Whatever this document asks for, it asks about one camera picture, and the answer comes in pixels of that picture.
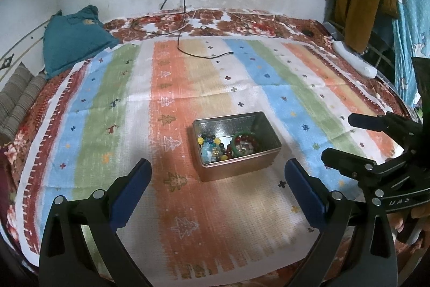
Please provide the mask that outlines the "metal tin box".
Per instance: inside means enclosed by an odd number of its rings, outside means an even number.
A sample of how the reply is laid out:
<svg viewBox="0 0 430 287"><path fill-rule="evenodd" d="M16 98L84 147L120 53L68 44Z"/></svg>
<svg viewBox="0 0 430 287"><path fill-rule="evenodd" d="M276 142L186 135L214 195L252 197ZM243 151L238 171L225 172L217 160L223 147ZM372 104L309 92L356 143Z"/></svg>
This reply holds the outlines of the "metal tin box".
<svg viewBox="0 0 430 287"><path fill-rule="evenodd" d="M190 132L201 181L262 170L281 151L281 141L261 111L197 119Z"/></svg>

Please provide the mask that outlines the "teal pillow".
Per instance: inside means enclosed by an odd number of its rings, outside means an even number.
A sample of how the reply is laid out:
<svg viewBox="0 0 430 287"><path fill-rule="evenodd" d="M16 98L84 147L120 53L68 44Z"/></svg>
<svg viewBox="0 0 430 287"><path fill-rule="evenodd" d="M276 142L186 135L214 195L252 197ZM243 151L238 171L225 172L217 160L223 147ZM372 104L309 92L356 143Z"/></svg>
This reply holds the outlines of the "teal pillow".
<svg viewBox="0 0 430 287"><path fill-rule="evenodd" d="M46 79L50 80L75 63L92 58L118 43L120 40L104 29L96 6L88 5L70 15L54 15L43 38Z"/></svg>

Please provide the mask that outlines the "striped colourful mat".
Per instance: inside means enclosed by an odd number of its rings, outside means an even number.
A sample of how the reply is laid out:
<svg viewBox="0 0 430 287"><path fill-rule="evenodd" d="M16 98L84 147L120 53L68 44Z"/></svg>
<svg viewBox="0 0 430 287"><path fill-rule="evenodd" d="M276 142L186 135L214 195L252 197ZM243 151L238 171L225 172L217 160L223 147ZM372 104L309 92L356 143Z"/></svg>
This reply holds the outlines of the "striped colourful mat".
<svg viewBox="0 0 430 287"><path fill-rule="evenodd" d="M149 40L100 52L49 82L29 148L12 236L39 263L49 208L105 189L142 158L152 180L118 236L156 286L210 286L301 260L317 237L284 166L298 159L328 189L355 181L321 161L338 148L376 162L401 153L382 133L348 124L384 114L381 96L335 56L274 38Z"/></svg>

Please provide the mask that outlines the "light blue hanging cloth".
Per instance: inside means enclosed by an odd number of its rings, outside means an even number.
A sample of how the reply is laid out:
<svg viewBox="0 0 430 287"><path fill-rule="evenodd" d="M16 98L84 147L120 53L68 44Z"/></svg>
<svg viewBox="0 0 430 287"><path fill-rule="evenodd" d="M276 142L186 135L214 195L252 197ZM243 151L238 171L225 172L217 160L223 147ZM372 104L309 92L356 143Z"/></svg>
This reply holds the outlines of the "light blue hanging cloth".
<svg viewBox="0 0 430 287"><path fill-rule="evenodd" d="M410 107L420 98L412 58L429 57L429 0L396 0L399 18L394 20L394 86Z"/></svg>

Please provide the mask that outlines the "green jade bangle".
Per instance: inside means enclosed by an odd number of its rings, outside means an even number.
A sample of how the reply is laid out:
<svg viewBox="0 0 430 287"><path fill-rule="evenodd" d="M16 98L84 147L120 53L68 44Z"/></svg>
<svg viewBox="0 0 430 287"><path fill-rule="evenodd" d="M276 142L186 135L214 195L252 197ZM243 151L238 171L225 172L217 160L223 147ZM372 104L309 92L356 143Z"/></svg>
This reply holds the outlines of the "green jade bangle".
<svg viewBox="0 0 430 287"><path fill-rule="evenodd" d="M230 148L234 157L256 154L261 150L256 134L248 131L234 134L230 141Z"/></svg>

